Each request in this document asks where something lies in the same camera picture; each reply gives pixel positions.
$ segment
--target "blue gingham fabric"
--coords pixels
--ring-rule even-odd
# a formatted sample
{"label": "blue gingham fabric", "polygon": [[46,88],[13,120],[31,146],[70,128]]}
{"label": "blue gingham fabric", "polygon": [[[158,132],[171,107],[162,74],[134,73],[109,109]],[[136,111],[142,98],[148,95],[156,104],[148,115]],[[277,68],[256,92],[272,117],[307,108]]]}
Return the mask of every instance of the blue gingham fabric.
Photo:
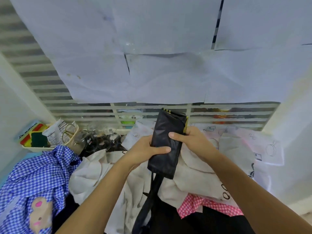
{"label": "blue gingham fabric", "polygon": [[[33,211],[32,202],[37,197],[45,197],[47,202],[53,202],[52,216],[55,217],[65,207],[69,178],[80,162],[72,150],[58,145],[52,151],[17,163],[0,190],[0,216],[6,213],[8,208],[3,211],[11,202],[18,200],[2,225],[0,223],[0,233],[33,233],[29,226],[29,215]],[[52,227],[41,229],[39,233],[51,232]]]}

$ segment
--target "pink gingham fabric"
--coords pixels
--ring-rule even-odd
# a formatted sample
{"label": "pink gingham fabric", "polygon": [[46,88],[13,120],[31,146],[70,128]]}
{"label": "pink gingham fabric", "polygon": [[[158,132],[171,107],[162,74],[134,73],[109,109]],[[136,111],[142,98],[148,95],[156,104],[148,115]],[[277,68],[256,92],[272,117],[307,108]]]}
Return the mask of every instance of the pink gingham fabric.
{"label": "pink gingham fabric", "polygon": [[200,205],[214,209],[230,217],[244,215],[242,211],[237,207],[222,203],[216,203],[212,200],[204,199],[192,194],[188,194],[180,208],[177,209],[177,212],[181,218],[184,218],[192,213],[195,213]]}

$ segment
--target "scissors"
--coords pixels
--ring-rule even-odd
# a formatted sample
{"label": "scissors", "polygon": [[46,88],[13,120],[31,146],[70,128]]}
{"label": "scissors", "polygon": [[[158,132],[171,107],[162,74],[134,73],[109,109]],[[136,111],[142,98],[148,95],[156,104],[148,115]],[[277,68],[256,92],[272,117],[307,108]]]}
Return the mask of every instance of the scissors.
{"label": "scissors", "polygon": [[76,132],[76,127],[72,124],[68,124],[66,127],[65,127],[65,130],[63,131],[62,133],[62,142],[63,143],[67,143],[68,141],[66,141],[64,138],[64,135],[67,135],[69,138],[72,138],[74,136]]}

